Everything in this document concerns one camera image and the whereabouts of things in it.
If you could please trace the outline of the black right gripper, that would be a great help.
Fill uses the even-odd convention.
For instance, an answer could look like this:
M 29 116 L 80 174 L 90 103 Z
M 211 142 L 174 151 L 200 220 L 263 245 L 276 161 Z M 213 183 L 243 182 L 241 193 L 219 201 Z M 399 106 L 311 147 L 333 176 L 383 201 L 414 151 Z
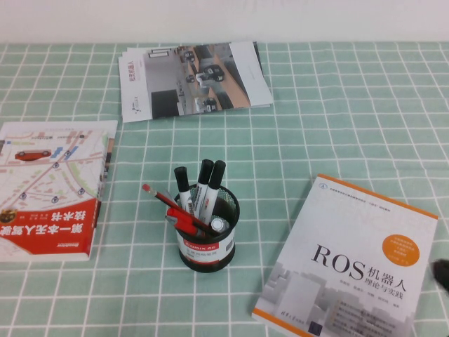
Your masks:
M 431 264 L 431 271 L 436 283 L 446 292 L 449 292 L 449 260 L 435 260 Z

